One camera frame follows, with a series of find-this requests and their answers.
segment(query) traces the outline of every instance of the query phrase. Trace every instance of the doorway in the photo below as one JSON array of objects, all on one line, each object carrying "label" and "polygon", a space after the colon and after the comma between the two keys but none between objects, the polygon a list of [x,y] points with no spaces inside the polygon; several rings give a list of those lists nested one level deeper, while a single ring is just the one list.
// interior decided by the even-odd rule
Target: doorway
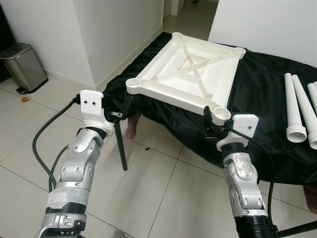
[{"label": "doorway", "polygon": [[167,19],[172,12],[173,0],[164,0],[163,20]]},{"label": "doorway", "polygon": [[166,32],[180,32],[184,35],[208,40],[218,0],[184,0],[177,16],[170,15],[163,22]]}]

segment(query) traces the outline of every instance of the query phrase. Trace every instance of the white plastic pipe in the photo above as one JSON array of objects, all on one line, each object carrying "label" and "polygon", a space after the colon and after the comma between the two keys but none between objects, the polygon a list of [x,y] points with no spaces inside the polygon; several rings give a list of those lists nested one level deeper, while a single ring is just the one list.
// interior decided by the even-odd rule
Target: white plastic pipe
[{"label": "white plastic pipe", "polygon": [[309,145],[317,150],[317,117],[297,75],[292,75],[294,88],[308,131]]},{"label": "white plastic pipe", "polygon": [[317,114],[317,88],[315,87],[313,83],[308,84],[307,88],[311,96],[313,106],[315,108],[315,113]]},{"label": "white plastic pipe", "polygon": [[294,143],[303,142],[306,140],[306,129],[302,125],[301,115],[299,114],[295,89],[293,85],[292,75],[286,73],[285,90],[286,90],[286,108],[287,108],[287,122],[286,128],[287,139]]}]

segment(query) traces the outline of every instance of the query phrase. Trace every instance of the black table leg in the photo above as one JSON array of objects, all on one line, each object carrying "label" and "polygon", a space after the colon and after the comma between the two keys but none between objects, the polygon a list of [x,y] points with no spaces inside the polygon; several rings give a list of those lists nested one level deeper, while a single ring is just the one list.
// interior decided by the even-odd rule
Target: black table leg
[{"label": "black table leg", "polygon": [[309,232],[317,229],[317,221],[303,224],[301,226],[293,227],[287,230],[278,231],[276,233],[277,237],[288,237],[296,235],[303,232]]},{"label": "black table leg", "polygon": [[114,131],[115,131],[115,137],[117,139],[117,144],[118,144],[118,148],[119,148],[122,168],[123,168],[123,171],[127,171],[128,166],[127,166],[127,161],[125,158],[125,152],[124,152],[124,146],[123,146],[123,140],[122,140],[121,128],[120,128],[120,120],[117,120],[114,123]]}]

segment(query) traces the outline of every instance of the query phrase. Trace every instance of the bare foot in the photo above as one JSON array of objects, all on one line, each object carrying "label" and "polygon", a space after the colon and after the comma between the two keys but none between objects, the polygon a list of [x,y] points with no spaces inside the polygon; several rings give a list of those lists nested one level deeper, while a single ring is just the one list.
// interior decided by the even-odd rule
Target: bare foot
[{"label": "bare foot", "polygon": [[309,210],[317,214],[317,185],[305,185],[304,193]]},{"label": "bare foot", "polygon": [[128,140],[133,140],[137,133],[137,124],[140,119],[141,114],[137,113],[128,119],[128,128],[125,131],[125,138]]}]

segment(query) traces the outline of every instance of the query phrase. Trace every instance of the stainless steel trash can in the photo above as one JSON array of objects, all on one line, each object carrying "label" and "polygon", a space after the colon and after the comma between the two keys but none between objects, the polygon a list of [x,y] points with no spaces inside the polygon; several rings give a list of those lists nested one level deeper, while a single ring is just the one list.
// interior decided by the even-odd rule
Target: stainless steel trash can
[{"label": "stainless steel trash can", "polygon": [[48,81],[31,45],[16,43],[0,52],[0,60],[19,86],[18,93],[33,93]]}]

